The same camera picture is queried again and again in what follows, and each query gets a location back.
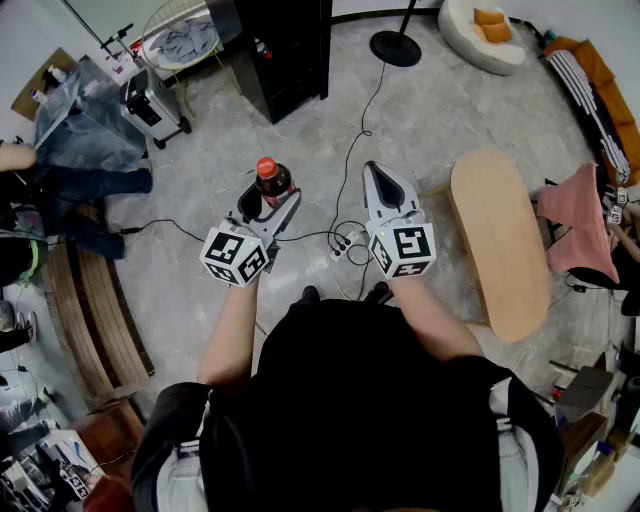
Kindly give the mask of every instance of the sleeve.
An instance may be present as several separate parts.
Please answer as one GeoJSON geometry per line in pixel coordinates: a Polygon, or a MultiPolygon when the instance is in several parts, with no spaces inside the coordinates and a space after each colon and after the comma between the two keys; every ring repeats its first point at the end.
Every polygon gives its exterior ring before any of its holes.
{"type": "Polygon", "coordinates": [[[154,510],[158,472],[174,445],[195,437],[210,390],[204,384],[184,382],[169,386],[158,396],[131,470],[138,512],[154,510]]]}
{"type": "Polygon", "coordinates": [[[564,461],[564,449],[553,419],[511,370],[477,356],[453,359],[445,366],[454,393],[469,397],[476,406],[482,405],[484,409],[488,409],[491,387],[511,378],[507,414],[512,424],[531,436],[535,446],[539,468],[536,511],[542,510],[560,479],[564,461]]]}

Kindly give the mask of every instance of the white sneaker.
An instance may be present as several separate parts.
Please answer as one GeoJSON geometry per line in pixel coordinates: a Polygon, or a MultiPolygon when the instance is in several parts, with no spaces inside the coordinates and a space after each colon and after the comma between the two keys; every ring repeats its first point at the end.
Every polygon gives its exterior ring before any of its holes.
{"type": "Polygon", "coordinates": [[[26,324],[27,332],[29,333],[29,341],[37,341],[38,334],[38,319],[36,318],[36,314],[31,311],[27,315],[27,324],[26,324]]]}

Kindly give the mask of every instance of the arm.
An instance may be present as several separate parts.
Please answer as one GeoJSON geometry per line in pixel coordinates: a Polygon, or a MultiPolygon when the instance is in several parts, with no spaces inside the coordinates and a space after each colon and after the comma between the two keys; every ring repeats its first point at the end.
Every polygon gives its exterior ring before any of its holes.
{"type": "Polygon", "coordinates": [[[618,240],[620,240],[620,243],[624,245],[624,248],[631,255],[631,257],[638,263],[640,263],[640,247],[638,247],[636,243],[631,238],[629,238],[624,230],[617,224],[608,224],[608,227],[609,230],[618,237],[618,240]]]}
{"type": "Polygon", "coordinates": [[[26,144],[2,144],[0,146],[0,172],[21,171],[33,167],[36,152],[26,144]]]}
{"type": "Polygon", "coordinates": [[[198,371],[198,382],[209,386],[237,388],[249,381],[258,281],[259,278],[256,278],[246,288],[229,288],[198,371]]]}
{"type": "Polygon", "coordinates": [[[484,355],[469,329],[438,302],[419,278],[391,279],[389,286],[427,352],[442,361],[484,355]]]}

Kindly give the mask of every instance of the pink cloth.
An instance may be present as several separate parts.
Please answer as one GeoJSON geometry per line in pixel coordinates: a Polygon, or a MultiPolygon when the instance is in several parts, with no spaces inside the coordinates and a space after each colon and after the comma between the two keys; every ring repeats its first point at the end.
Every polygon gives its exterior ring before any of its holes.
{"type": "Polygon", "coordinates": [[[584,164],[564,183],[543,188],[538,197],[538,215],[572,228],[547,251],[552,270],[592,268],[615,283],[620,282],[602,218],[595,164],[584,164]]]}

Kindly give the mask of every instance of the bottle label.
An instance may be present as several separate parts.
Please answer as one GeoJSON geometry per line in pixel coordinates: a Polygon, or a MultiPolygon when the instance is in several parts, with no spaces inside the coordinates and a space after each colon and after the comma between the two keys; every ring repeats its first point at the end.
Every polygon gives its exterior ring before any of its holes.
{"type": "Polygon", "coordinates": [[[264,197],[264,200],[267,202],[267,204],[275,210],[280,206],[282,199],[292,194],[295,188],[296,186],[293,183],[293,180],[291,180],[291,185],[289,185],[289,188],[287,189],[286,192],[283,192],[282,194],[277,196],[262,196],[262,197],[264,197]]]}

